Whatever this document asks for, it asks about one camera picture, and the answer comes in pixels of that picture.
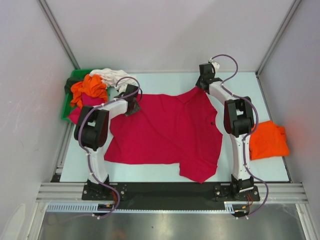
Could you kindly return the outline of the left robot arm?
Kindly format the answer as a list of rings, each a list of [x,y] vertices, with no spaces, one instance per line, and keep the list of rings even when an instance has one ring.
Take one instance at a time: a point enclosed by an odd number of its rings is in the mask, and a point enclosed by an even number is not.
[[[137,97],[140,91],[139,85],[129,84],[113,100],[96,106],[85,105],[81,109],[74,138],[87,157],[89,174],[86,191],[100,200],[107,199],[114,191],[109,186],[109,174],[104,164],[104,145],[108,138],[110,120],[139,111]]]

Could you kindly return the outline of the crimson t shirt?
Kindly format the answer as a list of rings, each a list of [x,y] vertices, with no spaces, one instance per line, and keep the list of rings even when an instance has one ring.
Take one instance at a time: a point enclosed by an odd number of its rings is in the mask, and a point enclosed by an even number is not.
[[[145,94],[139,106],[138,112],[111,120],[105,161],[178,164],[180,176],[198,183],[216,174],[223,135],[216,126],[218,112],[203,90]]]

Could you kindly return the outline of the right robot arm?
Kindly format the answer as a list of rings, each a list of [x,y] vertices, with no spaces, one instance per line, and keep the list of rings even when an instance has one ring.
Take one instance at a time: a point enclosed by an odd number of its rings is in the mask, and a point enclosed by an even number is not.
[[[233,170],[228,194],[242,201],[254,189],[254,177],[250,174],[250,133],[255,126],[253,108],[249,97],[234,95],[216,77],[213,63],[199,65],[199,78],[195,84],[215,97],[224,106],[223,126],[232,144]]]

